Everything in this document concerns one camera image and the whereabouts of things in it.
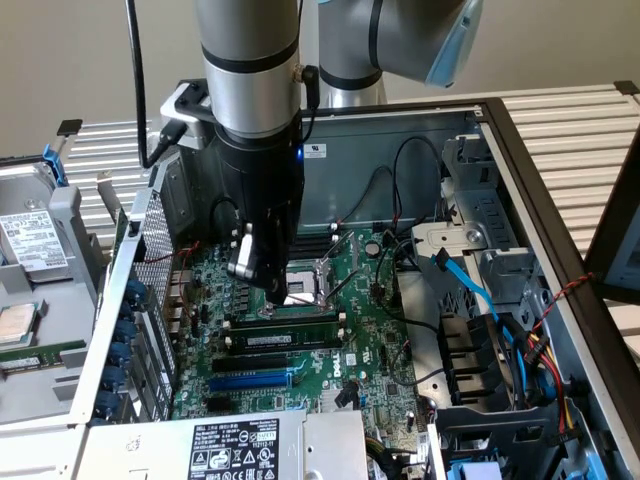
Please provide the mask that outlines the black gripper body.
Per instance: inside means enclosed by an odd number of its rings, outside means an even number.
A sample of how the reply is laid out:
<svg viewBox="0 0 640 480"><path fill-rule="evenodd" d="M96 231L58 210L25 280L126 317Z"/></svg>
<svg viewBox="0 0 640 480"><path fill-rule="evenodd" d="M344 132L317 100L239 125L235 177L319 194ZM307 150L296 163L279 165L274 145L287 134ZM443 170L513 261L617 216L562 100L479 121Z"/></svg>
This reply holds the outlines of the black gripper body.
<svg viewBox="0 0 640 480"><path fill-rule="evenodd" d="M262 138L244 138L215 127L224 188L247 221L299 222L304 189L301 127L300 113L284 129Z"/></svg>

